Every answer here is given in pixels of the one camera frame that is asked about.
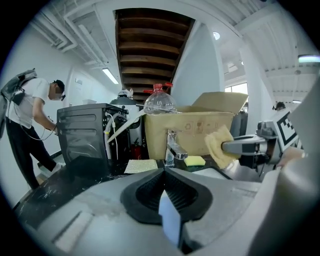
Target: black countertop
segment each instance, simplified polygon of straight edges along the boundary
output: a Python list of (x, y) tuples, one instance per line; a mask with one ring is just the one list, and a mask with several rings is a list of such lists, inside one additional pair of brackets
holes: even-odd
[[(203, 158), (206, 161), (205, 166), (187, 167), (184, 161), (175, 159), (174, 167), (187, 172), (214, 168), (226, 179), (233, 179), (233, 176), (238, 176), (236, 180), (259, 182), (259, 177), (254, 170), (240, 166), (240, 172), (250, 176), (241, 179), (238, 174), (239, 171), (221, 170), (209, 155), (203, 156)], [(129, 175), (124, 174), (127, 164), (128, 161), (109, 160), (108, 166), (105, 168), (102, 160), (98, 158), (78, 157), (68, 166), (65, 166), (44, 181), (20, 203), (15, 213), (21, 222), (37, 229), (40, 223), (51, 213), (88, 188)], [(157, 160), (157, 166), (162, 168), (164, 166), (163, 161)]]

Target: plastic bottle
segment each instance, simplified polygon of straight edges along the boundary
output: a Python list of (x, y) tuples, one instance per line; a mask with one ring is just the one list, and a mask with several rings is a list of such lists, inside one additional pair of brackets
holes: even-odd
[[(172, 83), (166, 82), (166, 86), (172, 87)], [(144, 103), (144, 112), (147, 114), (177, 113), (176, 102), (162, 89), (161, 83), (153, 85), (153, 90), (144, 90), (144, 93), (152, 93)]]

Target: black machine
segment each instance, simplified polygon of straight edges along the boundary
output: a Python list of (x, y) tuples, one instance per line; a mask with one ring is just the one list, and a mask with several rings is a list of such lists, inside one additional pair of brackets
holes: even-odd
[[(104, 165), (108, 165), (104, 131), (110, 115), (116, 113), (126, 116), (128, 111), (107, 103), (71, 106), (57, 111), (59, 142), (67, 165), (80, 156), (99, 158)], [(126, 120), (118, 117), (114, 122), (115, 130), (118, 130)], [(114, 141), (109, 145), (112, 158), (117, 155), (118, 150), (119, 160), (129, 159), (129, 136), (129, 130), (126, 130), (117, 137), (117, 148)]]

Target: man's arm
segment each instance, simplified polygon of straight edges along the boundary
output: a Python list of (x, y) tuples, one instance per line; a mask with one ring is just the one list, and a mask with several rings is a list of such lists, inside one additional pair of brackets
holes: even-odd
[(55, 129), (55, 124), (46, 117), (44, 111), (44, 101), (41, 98), (36, 97), (33, 102), (32, 115), (33, 119), (44, 128), (52, 131)]

